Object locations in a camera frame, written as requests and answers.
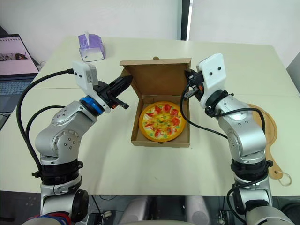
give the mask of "tabletop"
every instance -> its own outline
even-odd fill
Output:
[[[32,89],[22,107],[24,125],[37,110],[48,105],[67,105],[84,96],[79,89]],[[236,95],[236,98],[266,110],[278,128],[271,153],[282,170],[292,177],[288,187],[270,180],[272,194],[300,195],[299,158],[300,98]],[[138,97],[127,89],[120,99],[129,104],[98,117],[84,135],[78,159],[82,189],[95,195],[226,195],[233,183],[231,155],[226,139],[190,127],[189,148],[134,146],[130,142]],[[50,124],[55,109],[36,118],[30,139]],[[215,119],[205,115],[195,98],[190,100],[191,120],[221,131]],[[40,192],[40,179],[31,176],[36,166],[19,132],[15,111],[0,132],[0,189]]]
[[[271,45],[229,44],[175,40],[102,38],[106,59],[91,62],[97,68],[98,79],[109,83],[120,75],[121,60],[192,58],[191,68],[215,54],[222,53],[227,73],[226,90],[234,94],[299,96],[284,65]],[[78,38],[69,36],[44,65],[36,79],[72,67],[72,61],[82,61]],[[37,87],[78,88],[75,79],[62,75]]]

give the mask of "laptop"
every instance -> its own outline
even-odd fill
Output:
[[[0,37],[0,112],[12,112],[38,68],[18,34]]]

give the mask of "toy pizza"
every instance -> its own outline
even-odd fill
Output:
[[[178,105],[172,102],[156,102],[146,107],[139,118],[142,134],[155,142],[168,142],[178,137],[186,121]]]

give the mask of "cardboard box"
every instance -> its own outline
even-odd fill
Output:
[[[131,86],[139,97],[131,142],[136,146],[189,147],[189,124],[183,132],[169,142],[153,142],[147,139],[138,127],[143,109],[158,101],[180,104],[180,96],[187,85],[185,70],[190,70],[191,59],[163,59],[121,61],[124,67],[121,76],[132,75]],[[183,102],[184,114],[189,118],[188,101]]]

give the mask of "wooden cutting board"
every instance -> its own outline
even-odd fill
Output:
[[[273,120],[273,118],[266,112],[264,111],[262,108],[256,106],[256,105],[252,105],[252,104],[248,104],[250,107],[253,108],[257,108],[260,111],[262,111],[264,120],[265,120],[265,124],[266,124],[266,138],[267,138],[267,146],[266,146],[266,159],[267,160],[271,160],[273,161],[273,166],[269,167],[269,176],[272,179],[278,180],[281,179],[283,177],[283,173],[281,168],[278,166],[278,164],[276,163],[276,161],[274,160],[271,152],[270,152],[270,147],[271,145],[276,141],[277,139],[277,126],[275,121]],[[262,121],[261,118],[259,116],[259,114],[257,112],[253,112],[253,119],[257,122],[257,124],[259,126],[262,126]]]

